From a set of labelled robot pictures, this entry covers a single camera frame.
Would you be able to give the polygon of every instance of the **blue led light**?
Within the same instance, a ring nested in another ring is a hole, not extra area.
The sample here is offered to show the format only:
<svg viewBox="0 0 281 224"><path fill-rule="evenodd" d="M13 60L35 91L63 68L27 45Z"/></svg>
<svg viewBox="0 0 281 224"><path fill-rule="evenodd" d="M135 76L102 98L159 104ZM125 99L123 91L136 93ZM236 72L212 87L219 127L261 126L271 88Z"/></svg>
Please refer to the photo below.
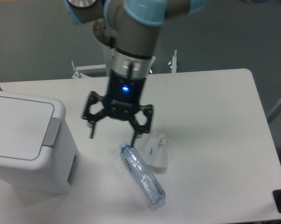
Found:
<svg viewBox="0 0 281 224"><path fill-rule="evenodd" d="M123 92L129 92L129 88L127 85L124 85L122 88Z"/></svg>

